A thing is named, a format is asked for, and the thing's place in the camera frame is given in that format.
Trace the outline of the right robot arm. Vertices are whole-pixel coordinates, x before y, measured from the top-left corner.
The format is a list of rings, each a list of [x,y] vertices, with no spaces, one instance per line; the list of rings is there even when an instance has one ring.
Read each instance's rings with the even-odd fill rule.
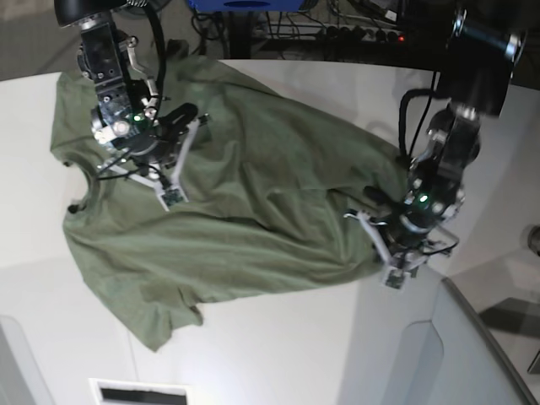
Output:
[[[137,166],[172,167],[198,110],[185,103],[165,116],[160,113],[167,55],[159,7],[150,1],[56,1],[54,10],[59,26],[80,29],[77,63],[97,97],[91,111],[96,141]],[[138,38],[117,28],[112,14],[124,10],[138,10],[148,19],[158,57],[156,72],[138,60]]]

